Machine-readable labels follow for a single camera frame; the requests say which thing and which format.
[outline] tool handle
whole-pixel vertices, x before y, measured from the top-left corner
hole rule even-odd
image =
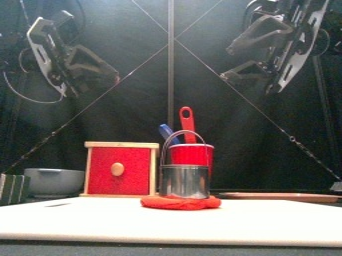
[[[195,122],[192,109],[189,107],[181,107],[179,110],[179,118],[181,123],[181,129],[195,132]],[[184,134],[185,143],[196,143],[196,136],[192,133]]]

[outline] red cloth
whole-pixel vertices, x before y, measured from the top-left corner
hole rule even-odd
[[[205,199],[145,196],[140,200],[141,206],[147,208],[157,208],[167,210],[200,210],[205,208],[217,208],[220,199],[213,196]]]

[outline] white table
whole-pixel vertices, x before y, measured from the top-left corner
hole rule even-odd
[[[282,200],[175,211],[137,198],[77,197],[4,206],[0,216],[4,240],[342,247],[342,208]]]

